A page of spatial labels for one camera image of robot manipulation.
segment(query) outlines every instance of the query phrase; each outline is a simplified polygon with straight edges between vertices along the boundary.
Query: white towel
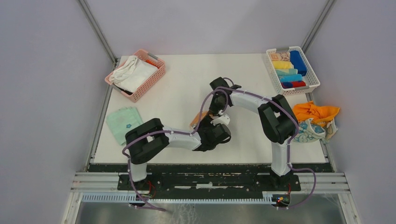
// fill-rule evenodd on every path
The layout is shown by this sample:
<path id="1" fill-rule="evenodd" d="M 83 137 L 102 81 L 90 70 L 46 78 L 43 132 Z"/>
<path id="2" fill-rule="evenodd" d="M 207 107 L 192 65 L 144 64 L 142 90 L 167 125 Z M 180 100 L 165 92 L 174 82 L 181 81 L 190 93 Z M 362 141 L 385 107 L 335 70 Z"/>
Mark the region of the white towel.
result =
<path id="1" fill-rule="evenodd" d="M 109 81 L 116 86 L 135 92 L 158 68 L 140 60 L 137 56 L 129 56 L 125 64 L 109 77 Z"/>

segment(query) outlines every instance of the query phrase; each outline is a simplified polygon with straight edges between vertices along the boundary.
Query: black and white robotic arm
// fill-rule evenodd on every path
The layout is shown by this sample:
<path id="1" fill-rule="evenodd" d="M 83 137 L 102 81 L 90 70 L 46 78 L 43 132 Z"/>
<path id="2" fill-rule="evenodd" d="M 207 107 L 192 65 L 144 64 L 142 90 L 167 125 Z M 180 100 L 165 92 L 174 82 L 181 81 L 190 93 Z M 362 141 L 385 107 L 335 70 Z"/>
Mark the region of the black and white robotic arm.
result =
<path id="1" fill-rule="evenodd" d="M 213 150 L 218 144 L 229 142 L 231 133 L 226 126 L 229 116 L 222 111 L 227 102 L 228 106 L 240 106 L 260 116 L 263 131 L 272 142 L 272 171 L 279 177 L 285 176 L 290 171 L 287 164 L 286 140 L 296 131 L 294 123 L 273 104 L 262 98 L 240 92 L 241 86 L 239 85 L 230 87 L 221 77 L 213 80 L 210 86 L 213 90 L 224 88 L 226 94 L 224 92 L 214 94 L 209 112 L 201 119 L 196 132 L 190 133 L 166 127 L 160 119 L 155 118 L 126 134 L 127 144 L 129 144 L 148 133 L 159 132 L 152 136 L 151 141 L 148 138 L 143 138 L 128 148 L 134 182 L 146 178 L 147 162 L 166 147 L 204 152 Z M 277 95 L 272 100 L 297 120 L 284 96 Z"/>

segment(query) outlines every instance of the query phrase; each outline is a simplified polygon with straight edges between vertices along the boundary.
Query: teal towel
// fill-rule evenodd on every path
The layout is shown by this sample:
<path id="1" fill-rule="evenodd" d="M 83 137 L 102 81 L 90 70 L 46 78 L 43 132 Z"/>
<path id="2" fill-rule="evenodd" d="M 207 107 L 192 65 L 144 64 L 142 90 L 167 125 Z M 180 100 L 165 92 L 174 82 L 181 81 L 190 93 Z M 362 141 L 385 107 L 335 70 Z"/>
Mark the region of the teal towel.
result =
<path id="1" fill-rule="evenodd" d="M 279 76 L 289 76 L 297 74 L 297 69 L 275 69 L 276 74 Z"/>
<path id="2" fill-rule="evenodd" d="M 303 77 L 301 76 L 301 74 L 295 74 L 295 75 L 289 75 L 289 76 L 278 76 L 278 77 L 279 77 L 279 81 L 281 81 L 281 83 L 295 82 L 295 81 L 303 80 Z"/>
<path id="3" fill-rule="evenodd" d="M 125 134 L 143 124 L 136 107 L 124 107 L 107 116 L 106 123 L 118 144 L 125 145 Z"/>

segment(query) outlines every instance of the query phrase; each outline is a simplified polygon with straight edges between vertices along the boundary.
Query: laundry basket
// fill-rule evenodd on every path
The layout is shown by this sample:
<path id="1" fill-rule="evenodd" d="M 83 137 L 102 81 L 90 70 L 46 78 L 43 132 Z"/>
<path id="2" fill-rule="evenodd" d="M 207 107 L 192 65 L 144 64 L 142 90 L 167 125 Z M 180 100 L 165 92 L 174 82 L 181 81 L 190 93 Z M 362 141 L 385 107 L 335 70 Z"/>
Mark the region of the laundry basket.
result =
<path id="1" fill-rule="evenodd" d="M 140 49 L 138 50 L 136 53 L 134 53 L 133 55 L 138 56 L 139 59 L 153 65 L 156 66 L 158 68 L 158 70 L 151 75 L 139 88 L 137 88 L 137 90 L 135 92 L 133 92 L 132 94 L 128 94 L 127 92 L 125 92 L 124 90 L 118 88 L 117 86 L 115 86 L 112 82 L 109 81 L 109 77 L 113 74 L 113 72 L 111 72 L 106 78 L 105 81 L 111 85 L 111 87 L 113 87 L 115 90 L 119 91 L 122 95 L 124 95 L 125 97 L 127 97 L 128 99 L 130 99 L 132 102 L 136 103 L 140 97 L 142 97 L 162 76 L 164 76 L 165 74 L 165 62 L 161 59 L 159 59 L 158 57 L 156 57 L 155 55 L 147 52 L 146 50 Z"/>
<path id="2" fill-rule="evenodd" d="M 292 50 L 296 50 L 300 53 L 300 56 L 303 59 L 304 64 L 307 68 L 307 74 L 303 77 L 303 81 L 306 83 L 306 86 L 284 89 L 281 85 L 281 82 L 279 81 L 278 75 L 276 74 L 275 68 L 271 62 L 269 54 L 276 52 L 292 51 Z M 276 92 L 284 96 L 309 93 L 312 92 L 316 87 L 320 86 L 318 77 L 315 75 L 311 65 L 309 64 L 307 58 L 305 57 L 303 50 L 301 50 L 300 47 L 288 47 L 282 49 L 267 50 L 265 66 L 267 67 L 268 74 L 271 77 L 272 84 L 274 85 Z"/>

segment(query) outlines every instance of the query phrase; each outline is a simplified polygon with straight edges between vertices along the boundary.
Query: white table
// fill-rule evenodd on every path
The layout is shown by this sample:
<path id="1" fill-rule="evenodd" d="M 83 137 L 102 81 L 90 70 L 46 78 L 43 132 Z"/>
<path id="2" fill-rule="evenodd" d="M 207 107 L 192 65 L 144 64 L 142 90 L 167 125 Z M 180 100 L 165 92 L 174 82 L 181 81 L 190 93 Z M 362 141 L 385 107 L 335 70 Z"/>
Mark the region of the white table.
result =
<path id="1" fill-rule="evenodd" d="M 133 103 L 112 90 L 106 116 L 122 107 L 137 107 L 143 122 L 160 118 L 164 125 L 189 130 L 205 96 L 212 90 L 209 83 L 218 77 L 231 78 L 242 89 L 262 96 L 276 95 L 264 65 L 264 54 L 161 55 L 166 74 L 137 102 Z M 305 94 L 286 97 L 290 106 L 307 102 Z M 271 143 L 264 135 L 257 114 L 236 106 L 228 108 L 231 141 L 212 151 L 193 152 L 166 148 L 149 163 L 173 164 L 255 164 L 271 163 Z M 126 163 L 120 146 L 103 124 L 94 163 Z M 324 163 L 319 141 L 292 143 L 293 163 Z"/>

